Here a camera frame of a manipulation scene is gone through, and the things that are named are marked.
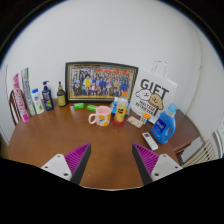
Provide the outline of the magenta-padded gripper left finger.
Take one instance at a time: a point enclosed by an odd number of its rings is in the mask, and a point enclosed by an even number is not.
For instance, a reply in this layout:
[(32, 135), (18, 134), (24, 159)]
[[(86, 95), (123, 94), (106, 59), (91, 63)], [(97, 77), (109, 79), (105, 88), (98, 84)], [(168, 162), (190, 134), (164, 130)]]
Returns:
[(42, 169), (79, 185), (90, 155), (91, 144), (87, 143), (66, 155), (56, 154)]

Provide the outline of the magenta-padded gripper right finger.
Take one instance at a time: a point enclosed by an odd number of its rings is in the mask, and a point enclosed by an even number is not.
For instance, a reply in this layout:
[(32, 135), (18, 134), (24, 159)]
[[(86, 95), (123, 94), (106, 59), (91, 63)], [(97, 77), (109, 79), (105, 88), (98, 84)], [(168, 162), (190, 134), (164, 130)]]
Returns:
[(182, 167), (167, 154), (158, 155), (150, 149), (136, 143), (132, 144), (132, 154), (144, 185), (150, 184), (182, 169)]

